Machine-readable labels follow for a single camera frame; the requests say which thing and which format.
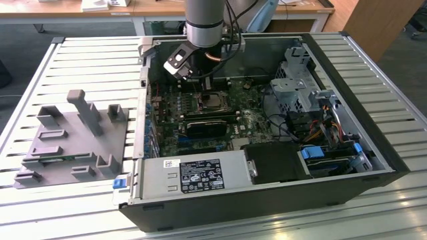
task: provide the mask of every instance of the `motherboard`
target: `motherboard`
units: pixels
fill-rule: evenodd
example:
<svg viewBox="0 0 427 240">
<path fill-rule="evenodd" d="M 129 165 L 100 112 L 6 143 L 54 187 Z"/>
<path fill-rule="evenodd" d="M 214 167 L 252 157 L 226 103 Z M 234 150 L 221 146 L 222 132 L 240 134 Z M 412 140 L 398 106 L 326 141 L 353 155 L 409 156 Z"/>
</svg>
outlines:
<svg viewBox="0 0 427 240">
<path fill-rule="evenodd" d="M 230 80 L 228 90 L 206 93 L 196 87 L 186 93 L 173 86 L 153 87 L 160 156 L 232 151 L 273 141 L 260 104 L 264 88 L 246 78 Z"/>
</svg>

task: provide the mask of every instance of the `power supply label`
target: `power supply label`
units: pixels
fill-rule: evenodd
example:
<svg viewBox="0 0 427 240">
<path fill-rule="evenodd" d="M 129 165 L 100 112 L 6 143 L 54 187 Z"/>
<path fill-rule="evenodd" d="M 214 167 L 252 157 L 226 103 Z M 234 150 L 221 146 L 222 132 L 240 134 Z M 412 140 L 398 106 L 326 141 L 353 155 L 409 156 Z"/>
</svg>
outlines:
<svg viewBox="0 0 427 240">
<path fill-rule="evenodd" d="M 218 159 L 181 162 L 180 191 L 184 194 L 224 188 L 224 177 Z"/>
</svg>

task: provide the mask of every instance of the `floor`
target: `floor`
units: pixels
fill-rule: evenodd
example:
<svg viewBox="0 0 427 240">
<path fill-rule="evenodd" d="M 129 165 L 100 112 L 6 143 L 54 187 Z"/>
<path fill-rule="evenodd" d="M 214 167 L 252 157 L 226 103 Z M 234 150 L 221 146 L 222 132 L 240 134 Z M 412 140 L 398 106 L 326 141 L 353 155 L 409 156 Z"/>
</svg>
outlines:
<svg viewBox="0 0 427 240">
<path fill-rule="evenodd" d="M 53 37 L 133 36 L 129 22 L 45 24 L 45 32 L 37 33 L 32 25 L 0 25 L 0 59 L 13 81 L 0 88 L 0 96 L 21 95 L 32 79 Z M 378 66 L 402 93 L 427 115 L 427 34 L 410 39 L 410 29 L 401 32 L 386 50 Z M 0 97 L 0 133 L 6 125 L 20 98 Z"/>
</svg>

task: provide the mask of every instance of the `green circuit board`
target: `green circuit board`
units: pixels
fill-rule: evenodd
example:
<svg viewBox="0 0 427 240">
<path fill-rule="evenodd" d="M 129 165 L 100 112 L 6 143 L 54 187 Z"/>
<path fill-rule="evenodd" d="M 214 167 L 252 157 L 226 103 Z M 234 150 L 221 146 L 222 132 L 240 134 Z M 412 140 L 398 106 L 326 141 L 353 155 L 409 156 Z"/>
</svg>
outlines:
<svg viewBox="0 0 427 240">
<path fill-rule="evenodd" d="M 161 157 L 184 155 L 182 153 L 197 150 L 210 152 L 237 150 L 237 146 L 232 144 L 236 139 L 244 139 L 248 143 L 273 141 L 270 128 L 260 108 L 264 86 L 256 85 L 244 89 L 244 84 L 244 79 L 233 80 L 228 91 L 218 93 L 226 98 L 226 107 L 237 112 L 234 123 L 226 124 L 222 136 L 198 139 L 188 139 L 181 134 L 185 123 L 180 120 L 184 112 L 190 114 L 198 111 L 197 93 L 180 93 L 176 89 L 169 88 L 161 100 L 153 103 Z"/>
</svg>

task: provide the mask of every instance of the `sticker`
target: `sticker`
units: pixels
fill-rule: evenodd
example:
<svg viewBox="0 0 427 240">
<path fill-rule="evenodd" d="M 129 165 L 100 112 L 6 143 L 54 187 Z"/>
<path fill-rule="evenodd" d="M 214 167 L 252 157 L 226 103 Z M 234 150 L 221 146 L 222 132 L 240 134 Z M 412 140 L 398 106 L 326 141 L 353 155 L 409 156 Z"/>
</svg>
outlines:
<svg viewBox="0 0 427 240">
<path fill-rule="evenodd" d="M 122 15 L 130 15 L 129 12 L 112 12 L 110 13 L 112 16 L 122 16 Z"/>
<path fill-rule="evenodd" d="M 162 161 L 162 168 L 176 168 L 180 166 L 180 159 L 170 159 Z"/>
<path fill-rule="evenodd" d="M 218 159 L 181 162 L 180 191 L 184 194 L 222 189 L 224 177 Z"/>
</svg>

